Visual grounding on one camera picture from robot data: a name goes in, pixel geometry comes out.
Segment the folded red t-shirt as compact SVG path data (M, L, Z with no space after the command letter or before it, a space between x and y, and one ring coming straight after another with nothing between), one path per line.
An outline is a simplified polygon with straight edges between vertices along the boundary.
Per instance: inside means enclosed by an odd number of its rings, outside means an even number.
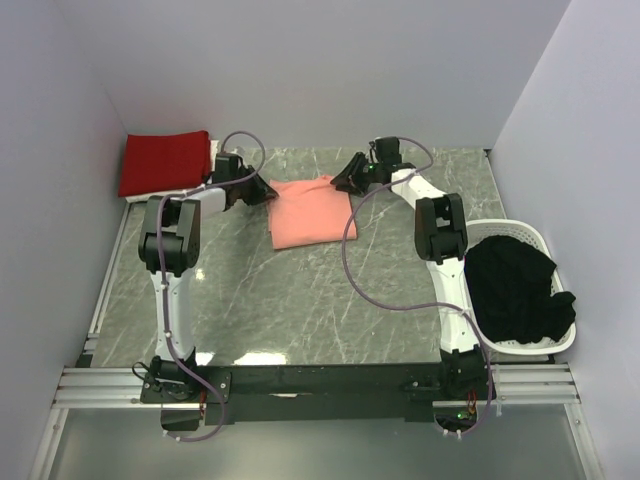
M204 130L176 135L129 135L119 197L196 187L211 172L210 138Z

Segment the aluminium frame rail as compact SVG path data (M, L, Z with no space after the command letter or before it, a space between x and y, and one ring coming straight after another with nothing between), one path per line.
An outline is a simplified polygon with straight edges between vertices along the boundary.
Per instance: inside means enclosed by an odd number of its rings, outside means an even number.
M73 367L65 367L55 390L29 479L48 479L68 415L78 409L118 409L139 403L142 381L125 368L92 368L99 332L90 330Z

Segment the folded white t-shirt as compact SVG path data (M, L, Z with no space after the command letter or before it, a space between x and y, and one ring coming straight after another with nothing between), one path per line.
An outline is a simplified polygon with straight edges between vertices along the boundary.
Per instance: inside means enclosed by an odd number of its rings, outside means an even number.
M211 168L214 168L214 159L215 159L215 154L218 152L218 149L219 149L219 143L220 143L219 140L210 141L210 167ZM133 204L138 202L146 202L151 196L154 196L154 195L164 196L164 195L175 194L180 192L181 192L180 189L175 191L157 191L157 192L140 194L140 195L126 196L125 200L129 204Z

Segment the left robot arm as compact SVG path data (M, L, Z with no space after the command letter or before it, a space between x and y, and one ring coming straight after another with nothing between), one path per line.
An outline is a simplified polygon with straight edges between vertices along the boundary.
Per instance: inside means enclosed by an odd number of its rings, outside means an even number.
M189 294L203 220L238 201L255 206L277 198L278 193L240 155L222 153L200 186L147 200L138 256L153 285L157 337L144 377L145 396L186 402L206 389L196 362Z

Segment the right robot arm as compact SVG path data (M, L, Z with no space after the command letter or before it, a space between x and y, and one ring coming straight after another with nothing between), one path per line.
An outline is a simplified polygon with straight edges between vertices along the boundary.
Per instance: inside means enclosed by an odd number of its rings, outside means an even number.
M464 204L460 195L446 193L422 176L433 166L434 155L420 142L404 136L378 137L369 143L369 152L356 153L347 166L331 180L338 191L362 198L359 204L389 190L403 199L414 212L414 247L430 274L436 300L400 306L383 303L365 293L354 279L347 260L346 242L359 207L348 217L340 242L341 261L347 280L368 303L388 311L408 312L437 308L440 319L441 366L439 387L444 395L460 399L478 391L482 380L487 397L494 394L491 356L467 295L464 260L468 234Z

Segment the black t-shirt in basket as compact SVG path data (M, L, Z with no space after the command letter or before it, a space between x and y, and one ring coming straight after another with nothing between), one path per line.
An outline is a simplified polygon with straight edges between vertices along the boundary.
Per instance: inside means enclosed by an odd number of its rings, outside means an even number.
M576 297L551 291L556 263L509 236L491 236L470 248L465 277L480 330L490 341L558 342L574 324Z

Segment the pink t-shirt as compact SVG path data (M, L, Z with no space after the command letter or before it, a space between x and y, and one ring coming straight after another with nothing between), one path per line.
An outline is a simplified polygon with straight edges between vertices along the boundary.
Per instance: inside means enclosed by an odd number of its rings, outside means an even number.
M278 197L267 204L274 250L341 241L352 214L350 197L335 189L330 175L269 185Z

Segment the black base beam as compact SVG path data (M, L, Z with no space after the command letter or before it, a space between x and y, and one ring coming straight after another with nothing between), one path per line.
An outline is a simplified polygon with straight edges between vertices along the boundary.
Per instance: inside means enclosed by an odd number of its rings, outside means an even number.
M362 365L200 366L205 385L170 368L147 373L140 400L188 407L208 425L223 422L403 419L430 422L441 401L495 397L473 360Z

